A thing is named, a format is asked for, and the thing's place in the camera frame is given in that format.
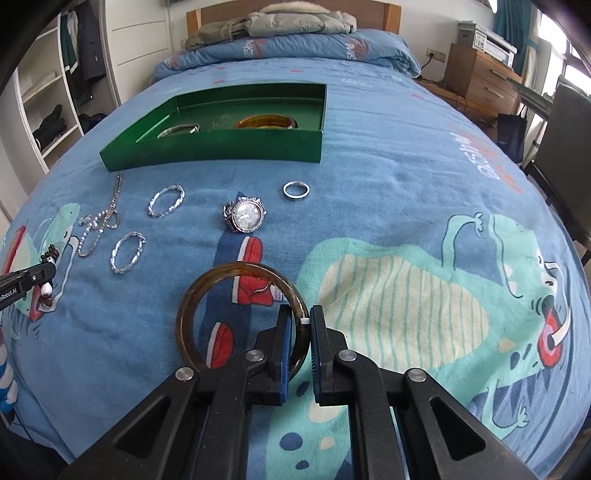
teal curtain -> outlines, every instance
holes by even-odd
[[[499,0],[495,15],[495,32],[517,48],[513,70],[523,72],[525,52],[530,41],[533,4],[530,0]]]

hanging jacket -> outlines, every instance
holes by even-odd
[[[61,57],[64,61],[64,71],[66,72],[66,80],[70,88],[70,96],[74,105],[80,106],[87,101],[86,86],[82,78],[82,70],[78,64],[76,50],[68,30],[68,16],[76,15],[70,12],[67,15],[60,17],[60,41],[61,41]]]
[[[76,7],[78,15],[78,51],[83,80],[92,85],[106,74],[100,27],[90,2]]]

wristwatch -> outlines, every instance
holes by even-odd
[[[223,219],[232,232],[251,233],[262,225],[267,211],[261,199],[238,197],[222,207]]]

silver bracelet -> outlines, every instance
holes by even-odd
[[[117,258],[117,253],[119,252],[119,248],[121,247],[121,245],[123,244],[123,242],[125,242],[127,239],[129,239],[132,236],[136,236],[139,239],[138,249],[135,252],[134,257],[131,259],[131,262],[129,262],[123,268],[117,268],[117,266],[115,265],[115,259]],[[111,252],[111,270],[113,272],[119,273],[119,274],[123,274],[123,273],[128,272],[129,270],[131,270],[133,268],[133,266],[138,262],[139,256],[144,251],[144,244],[145,243],[146,243],[145,237],[141,233],[139,233],[139,232],[130,232],[127,235],[125,235],[121,240],[119,240],[116,243],[115,248]]]
[[[302,187],[304,189],[304,193],[301,195],[292,195],[291,193],[287,193],[287,189],[290,187]],[[308,194],[310,193],[310,187],[303,181],[289,181],[285,185],[283,185],[283,195],[289,198],[292,202],[299,202],[305,199]]]
[[[154,204],[156,203],[156,200],[158,200],[162,194],[169,192],[170,190],[178,190],[180,192],[180,195],[178,196],[177,201],[174,202],[173,205],[168,207],[168,210],[166,210],[164,213],[155,213],[154,212]],[[150,215],[151,217],[154,217],[154,218],[163,218],[165,215],[168,215],[169,213],[172,213],[173,211],[175,211],[178,208],[178,206],[183,202],[183,200],[184,200],[183,188],[180,185],[170,185],[170,186],[166,187],[165,189],[160,190],[156,195],[154,195],[152,197],[152,199],[150,200],[150,203],[148,204],[148,215]]]
[[[162,130],[158,134],[157,138],[167,137],[170,134],[173,134],[175,132],[179,132],[181,130],[184,130],[185,128],[191,129],[191,130],[189,130],[190,134],[199,133],[199,124],[180,124],[180,125],[175,125],[173,127],[165,128],[164,130]]]

black chair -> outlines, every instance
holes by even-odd
[[[591,260],[591,100],[560,85],[540,149],[524,168]]]

